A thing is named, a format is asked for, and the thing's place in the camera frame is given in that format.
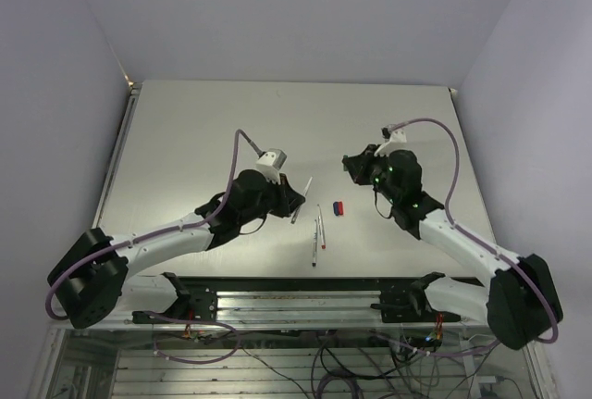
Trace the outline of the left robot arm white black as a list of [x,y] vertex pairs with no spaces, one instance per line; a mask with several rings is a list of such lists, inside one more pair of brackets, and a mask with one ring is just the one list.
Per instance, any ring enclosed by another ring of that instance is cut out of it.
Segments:
[[254,220],[289,218],[304,202],[285,174],[272,181],[247,169],[223,193],[153,231],[117,236],[89,229],[50,271],[45,312],[77,330],[119,311],[129,311],[140,323],[208,319],[210,305],[191,293],[179,276],[147,276],[145,270],[216,249],[239,238],[242,227]]

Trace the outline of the black marker pen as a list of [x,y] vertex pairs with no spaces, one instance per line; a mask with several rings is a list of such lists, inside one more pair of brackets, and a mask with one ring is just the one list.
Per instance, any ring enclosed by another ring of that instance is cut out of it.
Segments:
[[319,219],[316,218],[314,220],[313,251],[312,251],[312,262],[311,262],[312,268],[316,268],[316,266],[317,266],[319,240],[320,240],[319,234],[320,234]]

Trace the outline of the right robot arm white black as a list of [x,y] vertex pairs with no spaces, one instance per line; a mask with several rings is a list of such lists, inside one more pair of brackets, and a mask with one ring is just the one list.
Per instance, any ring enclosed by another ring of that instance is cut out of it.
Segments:
[[[546,261],[499,247],[456,222],[446,205],[423,189],[423,170],[413,152],[383,155],[381,146],[370,144],[357,156],[343,157],[342,165],[353,183],[388,201],[388,218],[401,230],[444,252],[478,281],[457,281],[441,272],[414,281],[407,300],[414,318],[425,321],[436,313],[469,318],[487,325],[513,350],[557,340],[563,312]],[[547,339],[545,332],[551,334]]]

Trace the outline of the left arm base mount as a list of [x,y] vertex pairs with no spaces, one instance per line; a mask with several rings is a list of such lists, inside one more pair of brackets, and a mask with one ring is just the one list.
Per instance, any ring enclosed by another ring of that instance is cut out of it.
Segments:
[[191,324],[216,319],[218,298],[207,285],[191,288],[179,276],[164,272],[158,276],[140,276],[151,284],[140,289],[137,308],[131,313],[134,324]]

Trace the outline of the red marker pen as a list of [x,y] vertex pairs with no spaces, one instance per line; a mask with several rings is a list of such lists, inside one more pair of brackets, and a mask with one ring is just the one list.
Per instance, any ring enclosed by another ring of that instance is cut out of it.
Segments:
[[321,208],[321,206],[319,204],[317,204],[317,210],[318,210],[317,221],[318,221],[318,227],[319,227],[319,235],[320,235],[320,241],[321,241],[321,249],[326,249],[326,247],[327,247],[327,241],[326,241],[325,225],[324,225],[322,208]]

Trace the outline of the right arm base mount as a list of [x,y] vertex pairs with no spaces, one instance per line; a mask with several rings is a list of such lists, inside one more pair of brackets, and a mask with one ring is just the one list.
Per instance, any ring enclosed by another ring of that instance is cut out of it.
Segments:
[[429,305],[425,289],[443,277],[443,273],[432,272],[419,279],[387,281],[370,308],[380,313],[383,323],[436,322],[442,314]]

